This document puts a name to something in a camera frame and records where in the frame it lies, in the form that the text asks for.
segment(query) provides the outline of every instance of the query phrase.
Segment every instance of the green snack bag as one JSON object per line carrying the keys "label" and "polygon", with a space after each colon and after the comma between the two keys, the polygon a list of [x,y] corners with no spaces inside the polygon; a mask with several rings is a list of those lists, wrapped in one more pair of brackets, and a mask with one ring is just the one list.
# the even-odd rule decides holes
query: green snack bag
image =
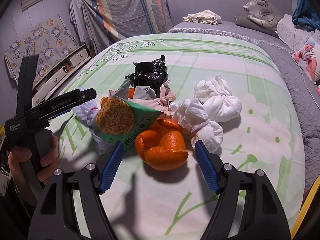
{"label": "green snack bag", "polygon": [[136,136],[146,130],[163,112],[128,101],[130,81],[127,79],[109,97],[97,113],[91,128],[107,143],[121,141],[127,150]]}

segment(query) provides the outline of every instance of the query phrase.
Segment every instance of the bed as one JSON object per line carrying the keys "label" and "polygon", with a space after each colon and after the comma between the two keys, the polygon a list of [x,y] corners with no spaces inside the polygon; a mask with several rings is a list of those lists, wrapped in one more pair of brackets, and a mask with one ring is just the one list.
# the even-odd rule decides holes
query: bed
{"label": "bed", "polygon": [[278,38],[226,21],[219,25],[182,22],[169,31],[176,32],[231,36],[253,43],[268,53],[281,72],[297,112],[306,159],[305,189],[309,189],[320,174],[320,97],[316,86],[290,56],[293,52],[288,46]]}
{"label": "bed", "polygon": [[[283,45],[270,46],[279,49]],[[201,33],[131,37],[98,54],[62,93],[84,86],[106,94],[133,72],[132,62],[152,61],[161,54],[166,56],[170,89],[177,101],[193,96],[193,87],[201,79],[221,74],[227,80],[243,110],[240,118],[221,124],[224,141],[216,154],[242,171],[263,169],[292,227],[305,187],[303,137],[286,83],[271,57],[258,46]],[[50,129],[60,138],[60,168],[65,172],[79,170],[101,154],[88,127],[72,113],[51,120]],[[111,189],[101,196],[119,239],[200,238],[217,196],[207,188],[188,142],[187,148],[187,165],[165,173],[143,164],[133,147],[126,152]],[[244,197],[241,192],[230,236],[239,228]],[[89,237],[77,191],[74,200],[81,233]]]}

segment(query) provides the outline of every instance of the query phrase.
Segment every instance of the blue towel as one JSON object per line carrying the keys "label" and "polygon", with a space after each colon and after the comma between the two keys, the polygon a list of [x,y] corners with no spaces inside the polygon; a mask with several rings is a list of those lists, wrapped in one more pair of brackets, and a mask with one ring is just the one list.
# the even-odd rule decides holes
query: blue towel
{"label": "blue towel", "polygon": [[320,30],[320,21],[308,0],[297,0],[292,22],[298,28],[308,32]]}

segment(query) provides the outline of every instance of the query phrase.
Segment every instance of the crumpled black bag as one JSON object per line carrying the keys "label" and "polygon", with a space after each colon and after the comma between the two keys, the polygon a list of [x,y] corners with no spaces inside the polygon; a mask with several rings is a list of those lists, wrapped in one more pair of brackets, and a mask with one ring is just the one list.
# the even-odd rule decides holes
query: crumpled black bag
{"label": "crumpled black bag", "polygon": [[130,79],[130,85],[134,88],[136,86],[150,86],[159,97],[161,85],[168,80],[164,61],[165,56],[161,55],[159,59],[152,62],[134,63],[134,73],[125,76],[125,78]]}

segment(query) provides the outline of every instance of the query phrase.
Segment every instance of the white tiger plush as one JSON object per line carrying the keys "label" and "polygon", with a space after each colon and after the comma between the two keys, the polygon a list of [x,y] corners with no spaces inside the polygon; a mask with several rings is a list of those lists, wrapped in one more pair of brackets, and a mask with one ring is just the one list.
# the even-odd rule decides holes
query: white tiger plush
{"label": "white tiger plush", "polygon": [[[250,7],[258,5],[259,15],[254,15],[250,11]],[[252,0],[243,6],[247,17],[256,24],[268,29],[276,30],[280,18],[272,12],[272,7],[269,6],[268,0]]]}

